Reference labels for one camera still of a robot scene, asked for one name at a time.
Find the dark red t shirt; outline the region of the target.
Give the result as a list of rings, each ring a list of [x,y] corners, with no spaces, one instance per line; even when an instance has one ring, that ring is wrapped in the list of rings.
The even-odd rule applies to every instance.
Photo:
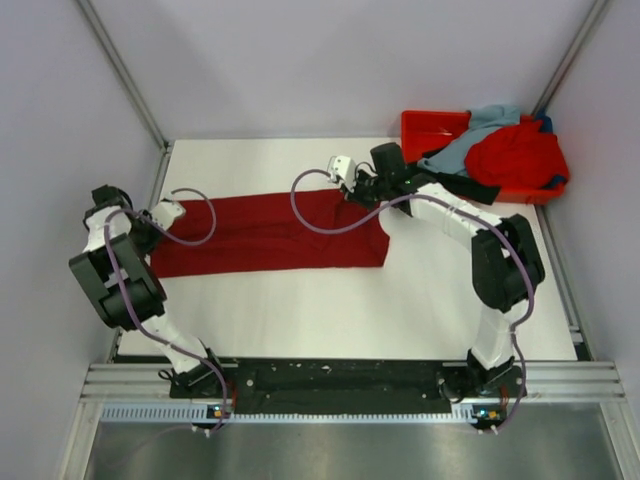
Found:
[[[295,217],[287,193],[240,196],[182,203],[186,215],[170,232],[183,240],[204,238],[216,212],[216,229],[207,242],[185,246],[163,240],[151,255],[160,278],[294,269],[380,268],[390,237],[377,219],[339,235],[318,234]]]

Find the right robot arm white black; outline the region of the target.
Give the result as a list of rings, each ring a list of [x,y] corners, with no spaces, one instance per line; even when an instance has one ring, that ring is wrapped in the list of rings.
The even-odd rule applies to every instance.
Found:
[[[332,182],[346,200],[367,209],[388,203],[405,215],[437,226],[471,255],[471,283],[481,303],[476,338],[466,370],[440,382],[441,394],[458,403],[472,394],[497,391],[522,355],[517,329],[533,313],[545,270],[529,221],[520,214],[500,217],[452,191],[445,177],[418,163],[407,163],[401,147],[373,148],[372,172],[349,157],[329,163]]]

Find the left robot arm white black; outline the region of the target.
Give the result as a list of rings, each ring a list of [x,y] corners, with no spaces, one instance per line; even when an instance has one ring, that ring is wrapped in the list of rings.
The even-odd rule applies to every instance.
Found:
[[[91,192],[94,205],[83,218],[86,246],[68,265],[107,327],[140,333],[169,361],[171,368],[162,377],[170,382],[174,396],[226,398],[225,370],[211,348],[175,325],[165,307],[167,294],[148,261],[164,238],[195,247],[215,232],[212,202],[193,188],[177,191],[204,200],[211,219],[204,237],[185,240],[169,232],[186,215],[184,206],[174,198],[164,198],[150,210],[136,211],[124,190],[103,185]]]

